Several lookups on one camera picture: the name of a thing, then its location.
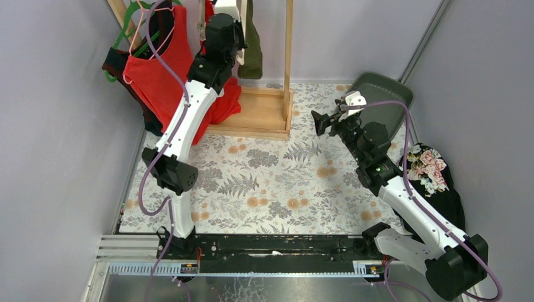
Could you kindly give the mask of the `red underwear with white lettering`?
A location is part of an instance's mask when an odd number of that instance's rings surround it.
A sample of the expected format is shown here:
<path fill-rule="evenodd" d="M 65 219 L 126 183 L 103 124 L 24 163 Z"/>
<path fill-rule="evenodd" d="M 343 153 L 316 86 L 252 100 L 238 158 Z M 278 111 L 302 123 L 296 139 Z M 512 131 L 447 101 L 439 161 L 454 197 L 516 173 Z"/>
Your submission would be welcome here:
<path fill-rule="evenodd" d="M 207 25 L 208 25 L 209 19 L 213 16 L 213 14 L 214 14 L 214 12 L 213 12 L 213 4 L 212 4 L 212 1 L 207 1 L 207 0 L 206 0 L 206 13 L 205 13 L 205 19 L 206 19 L 205 40 L 206 40 L 206 29 L 207 29 Z M 206 52 L 206 49 L 205 49 L 205 41 L 201 42 L 201 46 L 202 46 L 202 54 L 205 54 L 205 52 Z"/>

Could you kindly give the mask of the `olive green underwear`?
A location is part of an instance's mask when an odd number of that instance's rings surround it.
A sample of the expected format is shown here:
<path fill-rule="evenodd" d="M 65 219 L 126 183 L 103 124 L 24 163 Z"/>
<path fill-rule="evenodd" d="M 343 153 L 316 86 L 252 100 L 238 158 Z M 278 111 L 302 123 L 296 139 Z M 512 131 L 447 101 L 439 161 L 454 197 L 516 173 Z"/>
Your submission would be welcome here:
<path fill-rule="evenodd" d="M 259 33 L 253 23 L 254 4 L 246 1 L 245 39 L 248 45 L 244 52 L 244 65 L 240 65 L 237 75 L 240 79 L 258 80 L 263 76 L 263 53 Z"/>

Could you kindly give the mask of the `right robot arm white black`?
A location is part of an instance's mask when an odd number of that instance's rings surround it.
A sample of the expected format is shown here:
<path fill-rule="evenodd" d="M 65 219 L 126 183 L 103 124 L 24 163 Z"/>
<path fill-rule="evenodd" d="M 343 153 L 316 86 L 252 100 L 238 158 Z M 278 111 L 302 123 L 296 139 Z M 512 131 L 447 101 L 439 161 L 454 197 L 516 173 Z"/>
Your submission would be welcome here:
<path fill-rule="evenodd" d="M 356 175 L 362 186 L 386 202 L 420 238 L 401 235 L 386 224 L 375 225 L 363 232 L 368 245 L 380 254 L 399 259 L 425 276 L 441 298 L 451 301 L 480 281 L 488 244 L 480 236 L 468 236 L 439 214 L 415 189 L 407 189 L 402 171 L 387 151 L 391 146 L 385 125 L 369 122 L 360 125 L 357 115 L 341 119 L 312 111 L 317 135 L 330 129 L 338 136 L 357 161 Z"/>

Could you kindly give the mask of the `wooden clip hanger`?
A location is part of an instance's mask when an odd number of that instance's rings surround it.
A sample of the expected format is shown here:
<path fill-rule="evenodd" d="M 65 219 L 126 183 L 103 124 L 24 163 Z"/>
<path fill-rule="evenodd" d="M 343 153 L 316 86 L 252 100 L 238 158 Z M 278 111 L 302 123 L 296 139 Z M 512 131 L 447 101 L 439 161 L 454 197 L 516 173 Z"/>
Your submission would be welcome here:
<path fill-rule="evenodd" d="M 247 5 L 248 0 L 240 0 L 237 1 L 237 8 L 239 11 L 239 22 L 241 24 L 241 30 L 242 30 L 242 47 L 240 50 L 237 51 L 236 60 L 239 63 L 239 65 L 245 64 L 245 51 L 248 47 L 246 43 L 246 16 L 247 16 Z"/>
<path fill-rule="evenodd" d="M 196 23 L 196 28 L 198 31 L 199 39 L 201 42 L 205 41 L 205 27 L 206 27 L 206 0 L 198 1 L 198 21 Z"/>

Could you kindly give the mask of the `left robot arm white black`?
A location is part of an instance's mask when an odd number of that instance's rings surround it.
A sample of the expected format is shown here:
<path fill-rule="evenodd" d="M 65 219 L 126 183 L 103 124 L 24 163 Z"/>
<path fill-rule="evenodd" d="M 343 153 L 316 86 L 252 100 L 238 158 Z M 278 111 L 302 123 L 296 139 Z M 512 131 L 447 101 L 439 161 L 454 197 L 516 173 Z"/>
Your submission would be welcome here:
<path fill-rule="evenodd" d="M 245 49 L 241 19 L 236 14 L 215 13 L 205 28 L 205 41 L 196 54 L 186 75 L 178 83 L 183 96 L 165 133 L 154 148 L 145 148 L 142 159 L 147 170 L 142 176 L 138 197 L 143 197 L 148 176 L 153 176 L 159 187 L 168 192 L 162 205 L 148 211 L 142 200 L 143 214 L 156 215 L 164 207 L 169 209 L 171 226 L 167 242 L 180 249 L 192 246 L 195 226 L 190 216 L 190 189 L 198 178 L 198 169 L 187 164 L 195 134 L 208 109 L 222 95 L 232 75 L 238 51 Z"/>

